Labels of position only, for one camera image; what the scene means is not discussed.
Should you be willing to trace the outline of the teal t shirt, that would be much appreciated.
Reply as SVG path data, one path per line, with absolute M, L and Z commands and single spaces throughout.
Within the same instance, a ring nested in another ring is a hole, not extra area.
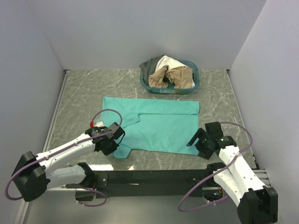
M 131 150 L 197 155 L 187 143 L 199 128 L 198 101 L 103 98 L 100 120 L 107 126 L 122 120 L 125 137 L 113 156 L 125 159 Z

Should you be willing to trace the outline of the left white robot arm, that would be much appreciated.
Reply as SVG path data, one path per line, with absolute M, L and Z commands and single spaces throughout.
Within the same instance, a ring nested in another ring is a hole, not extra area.
M 119 146 L 116 141 L 124 136 L 125 131 L 114 122 L 109 127 L 91 127 L 74 140 L 50 151 L 39 154 L 31 151 L 24 153 L 12 173 L 21 199 L 31 202 L 45 191 L 67 184 L 93 187 L 96 177 L 89 165 L 85 162 L 68 168 L 65 165 L 92 152 L 109 155 Z

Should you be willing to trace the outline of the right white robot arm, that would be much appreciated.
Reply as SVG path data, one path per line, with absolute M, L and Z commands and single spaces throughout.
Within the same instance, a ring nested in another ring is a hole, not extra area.
M 250 168 L 241 150 L 231 136 L 224 136 L 221 122 L 206 123 L 199 128 L 187 146 L 194 145 L 201 158 L 209 159 L 217 154 L 220 163 L 209 164 L 205 178 L 193 186 L 186 199 L 205 182 L 219 185 L 237 206 L 239 220 L 243 224 L 274 224 L 278 221 L 278 193 L 268 187 Z

